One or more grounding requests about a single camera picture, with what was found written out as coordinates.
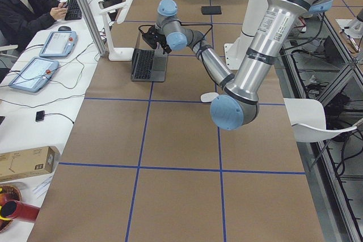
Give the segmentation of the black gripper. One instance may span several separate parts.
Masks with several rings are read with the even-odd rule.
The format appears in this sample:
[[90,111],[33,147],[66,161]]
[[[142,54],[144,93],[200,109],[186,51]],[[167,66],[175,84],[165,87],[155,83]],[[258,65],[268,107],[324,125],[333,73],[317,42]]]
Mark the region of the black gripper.
[[147,32],[141,31],[141,36],[147,45],[152,49],[159,49],[159,46],[163,49],[163,54],[170,54],[172,49],[167,45],[166,37],[160,34],[154,26],[151,26]]

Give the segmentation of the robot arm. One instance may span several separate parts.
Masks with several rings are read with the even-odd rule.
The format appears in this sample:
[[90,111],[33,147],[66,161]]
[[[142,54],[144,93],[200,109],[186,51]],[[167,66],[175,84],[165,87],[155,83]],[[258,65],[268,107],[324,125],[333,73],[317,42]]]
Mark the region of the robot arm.
[[236,74],[221,61],[204,35],[183,26],[176,16],[174,0],[161,0],[155,25],[142,34],[153,49],[166,53],[189,47],[204,65],[210,78],[222,89],[212,100],[210,115],[221,129],[234,130],[252,122],[259,112],[258,89],[275,62],[283,43],[299,16],[325,12],[333,0],[267,0],[267,10]]

